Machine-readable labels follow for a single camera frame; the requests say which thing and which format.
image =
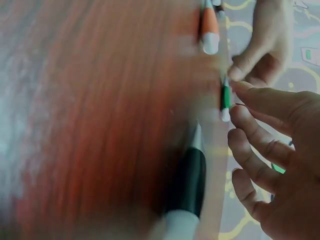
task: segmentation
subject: finger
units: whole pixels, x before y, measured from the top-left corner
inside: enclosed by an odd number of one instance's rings
[[[233,64],[228,71],[228,76],[235,81],[244,79],[257,62],[268,52],[267,46],[252,38],[247,48],[240,55],[233,58]]]
[[[258,222],[265,219],[269,212],[269,205],[263,201],[257,201],[257,192],[246,171],[243,169],[234,170],[232,184],[235,195],[249,214]]]
[[[285,124],[283,121],[273,117],[273,116],[268,116],[262,113],[259,113],[257,111],[254,111],[250,108],[248,108],[250,114],[257,120],[268,124],[270,127],[278,131],[279,133],[282,133],[283,135],[286,135],[291,138],[292,136],[292,131],[290,127]]]
[[[232,107],[230,116],[235,127],[243,130],[249,143],[264,158],[283,169],[287,168],[290,157],[295,152],[291,147],[277,141],[272,134],[261,127],[245,106]]]
[[[230,82],[238,98],[250,109],[283,121],[292,127],[305,116],[310,107],[320,101],[320,96],[313,92],[289,92],[273,88],[256,88],[247,82]]]
[[[271,169],[252,151],[246,134],[241,129],[228,133],[228,145],[235,160],[247,172],[252,181],[269,193],[275,193],[281,174]]]

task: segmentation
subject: pen tip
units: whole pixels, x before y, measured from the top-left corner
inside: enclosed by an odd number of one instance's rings
[[[203,152],[202,128],[198,120],[196,121],[194,135],[190,147]]]

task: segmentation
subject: wood grain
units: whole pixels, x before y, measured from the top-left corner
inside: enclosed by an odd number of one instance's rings
[[[2,226],[29,236],[123,206],[161,212],[202,99],[220,96],[200,4],[0,1]]]

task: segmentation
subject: fingernail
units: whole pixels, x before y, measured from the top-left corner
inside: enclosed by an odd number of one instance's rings
[[[237,66],[232,66],[228,72],[229,78],[233,80],[241,80],[243,78],[243,72]]]
[[[234,173],[234,171],[238,170],[238,169],[240,169],[240,168],[236,167],[235,169],[232,170],[232,173]]]
[[[246,81],[232,81],[230,82],[230,86],[235,93],[245,93],[254,87],[252,84]]]

